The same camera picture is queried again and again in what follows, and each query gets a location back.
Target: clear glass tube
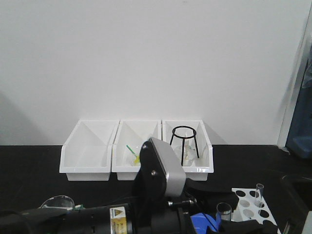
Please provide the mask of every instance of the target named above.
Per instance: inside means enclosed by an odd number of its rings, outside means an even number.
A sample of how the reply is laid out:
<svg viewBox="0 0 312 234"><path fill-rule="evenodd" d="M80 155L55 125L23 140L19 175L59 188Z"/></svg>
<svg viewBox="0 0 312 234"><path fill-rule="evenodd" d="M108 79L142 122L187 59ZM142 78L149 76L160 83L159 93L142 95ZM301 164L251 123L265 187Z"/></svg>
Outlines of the clear glass tube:
<svg viewBox="0 0 312 234"><path fill-rule="evenodd" d="M254 193L254 204L257 207L261 207L262 197L263 197L263 190L264 190L264 185L263 184L257 184L256 185L255 193Z"/></svg>
<svg viewBox="0 0 312 234"><path fill-rule="evenodd" d="M217 204L216 214L215 214L217 222L221 220L230 221L231 214L232 214L232 207L228 203L221 202Z"/></svg>

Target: screw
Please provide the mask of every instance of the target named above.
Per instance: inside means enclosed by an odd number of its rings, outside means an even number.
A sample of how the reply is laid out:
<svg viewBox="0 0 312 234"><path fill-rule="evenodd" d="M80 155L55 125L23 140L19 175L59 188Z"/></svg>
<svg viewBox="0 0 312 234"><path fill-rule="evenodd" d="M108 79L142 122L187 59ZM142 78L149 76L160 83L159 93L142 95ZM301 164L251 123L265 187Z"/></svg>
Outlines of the screw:
<svg viewBox="0 0 312 234"><path fill-rule="evenodd" d="M157 175L157 172L156 172L155 170L152 170L151 175L152 175L152 176L156 176L156 175Z"/></svg>

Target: white storage tray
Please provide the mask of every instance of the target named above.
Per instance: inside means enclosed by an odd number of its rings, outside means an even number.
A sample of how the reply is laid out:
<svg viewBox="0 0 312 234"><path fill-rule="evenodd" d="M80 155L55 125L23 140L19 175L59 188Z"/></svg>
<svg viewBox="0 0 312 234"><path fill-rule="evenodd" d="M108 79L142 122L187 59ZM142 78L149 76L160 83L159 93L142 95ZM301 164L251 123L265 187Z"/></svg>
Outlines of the white storage tray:
<svg viewBox="0 0 312 234"><path fill-rule="evenodd" d="M196 158L192 165L183 166L186 173L186 177L193 180L205 181L207 180L208 173L214 172L214 162L213 162L213 148L208 138L205 125L202 120L163 120L162 121L162 133L163 140L170 143L172 137L172 130L177 126L190 126L196 130L196 141L198 147L199 158ZM189 140L189 145L191 148L195 149L194 139ZM173 150L182 145L182 139L177 137L173 138L171 147Z"/></svg>
<svg viewBox="0 0 312 234"><path fill-rule="evenodd" d="M122 120L112 151L112 172L118 180L134 180L140 165L133 165L135 157L126 147L139 155L142 144L150 137L161 139L160 120Z"/></svg>
<svg viewBox="0 0 312 234"><path fill-rule="evenodd" d="M68 180L108 180L119 120L79 120L61 150Z"/></svg>

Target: yellow warning sticker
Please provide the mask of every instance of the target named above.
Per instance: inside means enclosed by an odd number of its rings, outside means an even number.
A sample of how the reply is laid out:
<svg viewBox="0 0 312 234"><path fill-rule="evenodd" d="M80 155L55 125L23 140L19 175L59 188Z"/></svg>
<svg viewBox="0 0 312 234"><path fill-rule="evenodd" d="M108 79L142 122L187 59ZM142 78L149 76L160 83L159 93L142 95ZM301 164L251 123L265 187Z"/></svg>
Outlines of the yellow warning sticker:
<svg viewBox="0 0 312 234"><path fill-rule="evenodd" d="M127 234L126 210L123 206L109 209L111 217L111 234Z"/></svg>

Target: black table surface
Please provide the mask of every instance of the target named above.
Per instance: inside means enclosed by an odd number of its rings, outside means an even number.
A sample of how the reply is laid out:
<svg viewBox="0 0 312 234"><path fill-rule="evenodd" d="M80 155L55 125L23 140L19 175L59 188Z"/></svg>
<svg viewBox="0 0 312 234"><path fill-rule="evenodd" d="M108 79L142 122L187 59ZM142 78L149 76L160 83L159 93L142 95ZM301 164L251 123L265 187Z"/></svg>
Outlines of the black table surface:
<svg viewBox="0 0 312 234"><path fill-rule="evenodd" d="M0 146L0 210L39 207L56 195L70 196L85 207L105 205L130 196L132 181L68 181L59 173L61 146ZM282 182L291 174L312 174L309 161L276 146L215 145L214 173L201 182L207 187L265 186L264 198L279 226L301 215Z"/></svg>

